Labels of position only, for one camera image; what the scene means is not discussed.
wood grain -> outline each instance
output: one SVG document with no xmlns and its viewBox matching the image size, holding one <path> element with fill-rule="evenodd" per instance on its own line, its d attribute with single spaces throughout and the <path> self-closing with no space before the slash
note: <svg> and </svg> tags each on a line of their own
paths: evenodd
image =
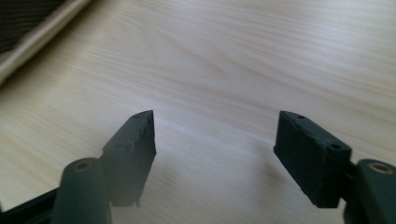
<svg viewBox="0 0 396 224">
<path fill-rule="evenodd" d="M 114 223 L 343 223 L 274 155 L 279 110 L 396 164 L 393 1 L 96 0 L 0 89 L 7 210 L 153 109 L 142 208 Z"/>
</svg>

dark green plastic part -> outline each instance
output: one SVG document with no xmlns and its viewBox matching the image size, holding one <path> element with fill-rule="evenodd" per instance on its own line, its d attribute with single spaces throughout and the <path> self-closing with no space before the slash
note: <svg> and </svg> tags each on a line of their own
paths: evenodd
<svg viewBox="0 0 396 224">
<path fill-rule="evenodd" d="M 357 166 L 356 190 L 369 223 L 396 223 L 396 168 L 375 160 Z"/>
<path fill-rule="evenodd" d="M 64 168 L 51 224 L 109 224 L 109 203 L 99 159 L 74 161 Z"/>
<path fill-rule="evenodd" d="M 130 117 L 103 148 L 101 160 L 113 205 L 139 206 L 157 153 L 154 137 L 153 112 L 145 111 Z"/>
<path fill-rule="evenodd" d="M 311 202 L 338 206 L 352 149 L 312 120 L 279 113 L 274 152 Z"/>
</svg>

small hole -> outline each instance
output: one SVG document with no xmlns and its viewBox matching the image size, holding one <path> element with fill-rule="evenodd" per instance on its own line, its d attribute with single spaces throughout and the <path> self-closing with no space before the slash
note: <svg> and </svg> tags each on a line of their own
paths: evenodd
<svg viewBox="0 0 396 224">
<path fill-rule="evenodd" d="M 92 167 L 92 163 L 88 161 L 81 162 L 77 164 L 74 168 L 76 172 L 83 172 L 89 170 Z"/>
<path fill-rule="evenodd" d="M 340 146 L 338 146 L 338 145 L 336 145 L 336 144 L 332 144 L 331 147 L 332 147 L 332 148 L 335 148 L 335 149 L 340 149 L 340 148 L 341 148 Z"/>
<path fill-rule="evenodd" d="M 370 168 L 374 171 L 377 171 L 384 175 L 391 175 L 393 174 L 393 170 L 390 169 L 387 165 L 379 163 L 379 162 L 372 162 L 369 164 Z"/>
</svg>

black mechanism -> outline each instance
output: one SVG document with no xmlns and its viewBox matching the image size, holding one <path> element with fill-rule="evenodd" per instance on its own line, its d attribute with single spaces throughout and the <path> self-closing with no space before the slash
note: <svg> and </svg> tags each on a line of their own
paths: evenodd
<svg viewBox="0 0 396 224">
<path fill-rule="evenodd" d="M 274 152 L 310 201 L 335 208 L 346 201 L 347 224 L 396 223 L 396 168 L 350 162 L 352 149 L 312 120 L 281 111 Z"/>
<path fill-rule="evenodd" d="M 64 168 L 61 185 L 0 213 L 0 224 L 109 224 L 109 203 L 139 206 L 156 155 L 154 117 L 130 117 L 103 148 Z M 311 202 L 335 208 L 346 201 L 346 224 L 396 224 L 396 168 L 350 161 L 352 149 L 312 120 L 281 111 L 275 154 Z"/>
<path fill-rule="evenodd" d="M 139 205 L 156 155 L 154 116 L 132 116 L 105 145 L 100 159 L 64 168 L 60 187 L 0 215 L 0 224 L 109 224 L 109 203 Z"/>
</svg>

light wood grain surface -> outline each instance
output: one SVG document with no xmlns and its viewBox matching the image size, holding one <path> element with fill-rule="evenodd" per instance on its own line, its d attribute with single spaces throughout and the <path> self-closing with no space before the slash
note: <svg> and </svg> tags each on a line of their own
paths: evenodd
<svg viewBox="0 0 396 224">
<path fill-rule="evenodd" d="M 114 223 L 343 223 L 273 153 L 279 110 L 396 164 L 396 4 L 96 0 L 0 88 L 0 202 L 59 185 L 132 114 L 158 155 Z"/>
</svg>

